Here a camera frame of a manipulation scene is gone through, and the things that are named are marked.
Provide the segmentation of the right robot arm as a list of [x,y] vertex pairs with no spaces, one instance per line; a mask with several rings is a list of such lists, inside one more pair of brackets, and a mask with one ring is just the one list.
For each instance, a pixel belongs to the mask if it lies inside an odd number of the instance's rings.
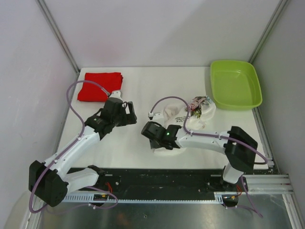
[[224,191],[232,191],[245,173],[254,170],[258,143],[242,128],[232,126],[229,131],[212,133],[205,131],[185,130],[179,125],[161,124],[149,121],[141,134],[149,139],[151,149],[166,150],[198,148],[221,153],[227,157],[220,179],[220,187]]

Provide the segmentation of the white t shirt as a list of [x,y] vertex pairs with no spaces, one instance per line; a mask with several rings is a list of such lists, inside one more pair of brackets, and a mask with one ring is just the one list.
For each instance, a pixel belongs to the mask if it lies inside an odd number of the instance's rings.
[[193,130],[203,130],[206,123],[214,117],[216,105],[212,99],[205,96],[196,96],[188,105],[184,103],[168,104],[160,113],[164,115],[164,125],[179,125],[183,127],[184,120],[187,119],[186,128]]

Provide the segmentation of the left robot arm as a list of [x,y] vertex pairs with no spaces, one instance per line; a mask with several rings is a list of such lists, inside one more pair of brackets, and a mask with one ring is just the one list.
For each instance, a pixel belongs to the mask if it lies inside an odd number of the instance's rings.
[[99,191],[105,186],[105,172],[97,166],[69,173],[73,164],[93,145],[99,143],[115,127],[137,122],[132,102],[109,98],[104,107],[89,117],[80,134],[62,151],[44,162],[34,161],[29,167],[29,191],[47,205],[55,207],[67,194],[92,187]]

